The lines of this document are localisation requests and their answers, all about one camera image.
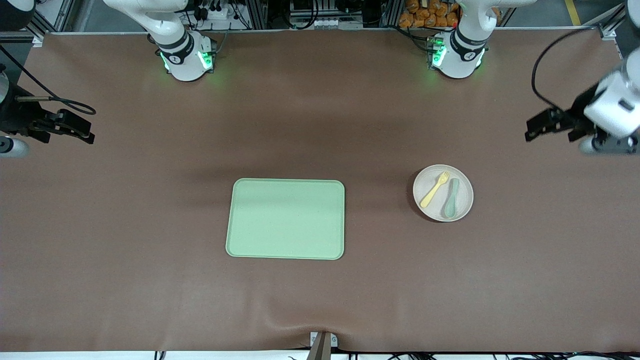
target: round plate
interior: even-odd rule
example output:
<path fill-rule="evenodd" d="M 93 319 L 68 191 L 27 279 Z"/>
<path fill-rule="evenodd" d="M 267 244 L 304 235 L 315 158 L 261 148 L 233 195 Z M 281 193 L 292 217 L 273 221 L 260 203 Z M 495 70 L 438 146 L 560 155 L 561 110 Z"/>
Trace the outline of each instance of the round plate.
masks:
<path fill-rule="evenodd" d="M 449 180 L 438 189 L 429 205 L 424 209 L 421 208 L 420 201 L 436 185 L 440 174 L 445 171 L 449 172 Z M 449 199 L 449 194 L 451 194 L 451 180 L 454 178 L 460 180 L 458 196 L 456 196 L 456 215 L 452 218 L 447 218 L 444 215 L 444 206 Z M 474 189 L 471 187 L 469 179 L 457 168 L 449 165 L 431 165 L 422 169 L 418 176 L 415 177 L 413 199 L 418 208 L 428 217 L 437 221 L 450 222 L 460 220 L 471 210 L 471 205 L 474 203 Z"/>

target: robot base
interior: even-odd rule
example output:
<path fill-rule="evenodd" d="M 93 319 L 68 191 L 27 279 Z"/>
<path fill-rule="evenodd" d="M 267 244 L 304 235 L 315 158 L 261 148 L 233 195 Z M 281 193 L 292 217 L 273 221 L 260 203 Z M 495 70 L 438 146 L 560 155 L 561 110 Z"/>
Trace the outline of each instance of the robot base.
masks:
<path fill-rule="evenodd" d="M 441 38 L 443 40 L 442 53 L 440 58 L 436 60 L 432 58 L 431 66 L 434 69 L 440 70 L 442 74 L 449 76 L 454 79 L 463 79 L 467 76 L 471 75 L 474 70 L 480 66 L 482 61 L 482 56 L 484 55 L 484 50 L 478 56 L 476 56 L 477 60 L 472 61 L 463 61 L 455 51 L 452 50 L 451 45 L 451 37 L 453 36 L 453 32 L 443 32 L 436 35 L 436 38 Z"/>
<path fill-rule="evenodd" d="M 207 72 L 213 72 L 216 61 L 217 43 L 197 31 L 189 31 L 189 34 L 194 40 L 193 50 L 185 57 L 183 63 L 174 64 L 163 56 L 167 73 L 180 81 L 194 81 Z"/>

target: mint green rectangular tray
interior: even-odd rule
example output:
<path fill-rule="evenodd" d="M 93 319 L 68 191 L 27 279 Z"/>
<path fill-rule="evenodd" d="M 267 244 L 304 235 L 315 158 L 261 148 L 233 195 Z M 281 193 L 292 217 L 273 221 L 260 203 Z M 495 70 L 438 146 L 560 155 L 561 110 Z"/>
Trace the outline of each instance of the mint green rectangular tray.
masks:
<path fill-rule="evenodd" d="M 340 181 L 244 178 L 234 184 L 229 255 L 336 260 L 343 252 Z"/>

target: yellow floor tape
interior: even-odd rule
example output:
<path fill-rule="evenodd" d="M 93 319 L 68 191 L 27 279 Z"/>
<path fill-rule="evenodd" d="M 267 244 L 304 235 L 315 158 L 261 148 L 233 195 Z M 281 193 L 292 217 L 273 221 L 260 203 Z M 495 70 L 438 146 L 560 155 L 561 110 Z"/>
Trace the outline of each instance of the yellow floor tape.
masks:
<path fill-rule="evenodd" d="M 571 22 L 573 23 L 573 26 L 580 26 L 582 25 L 582 23 L 580 21 L 580 17 L 578 16 L 578 11 L 575 9 L 575 4 L 573 2 L 574 0 L 564 0 L 564 3 L 566 4 L 566 9 L 567 11 L 569 11 L 569 16 L 571 17 Z"/>

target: table surface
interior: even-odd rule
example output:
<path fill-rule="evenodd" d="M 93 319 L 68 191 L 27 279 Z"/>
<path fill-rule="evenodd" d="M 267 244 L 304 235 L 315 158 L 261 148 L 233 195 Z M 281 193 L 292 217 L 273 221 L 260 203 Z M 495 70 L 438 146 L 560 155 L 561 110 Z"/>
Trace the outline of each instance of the table surface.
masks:
<path fill-rule="evenodd" d="M 232 34 L 193 83 L 144 36 L 46 37 L 26 67 L 97 109 L 96 141 L 0 161 L 0 346 L 296 348 L 322 329 L 357 351 L 640 350 L 638 158 L 524 141 L 545 107 L 531 67 L 562 33 L 497 31 L 463 80 L 393 31 Z M 540 90 L 569 106 L 619 60 L 579 34 Z M 474 185 L 459 222 L 415 207 L 435 163 Z M 341 181 L 342 258 L 227 255 L 241 177 Z"/>

